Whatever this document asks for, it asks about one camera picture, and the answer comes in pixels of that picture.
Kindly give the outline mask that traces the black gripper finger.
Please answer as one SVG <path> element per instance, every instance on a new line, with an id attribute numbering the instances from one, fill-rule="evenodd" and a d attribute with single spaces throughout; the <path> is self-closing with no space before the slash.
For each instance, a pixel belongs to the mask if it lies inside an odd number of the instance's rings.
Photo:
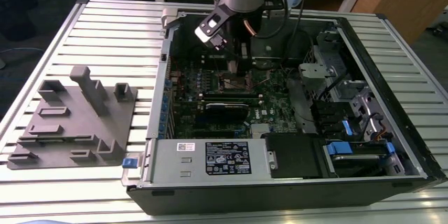
<path id="1" fill-rule="evenodd" d="M 240 77 L 244 77 L 248 71 L 251 71 L 251 59 L 243 58 L 240 59 Z"/>

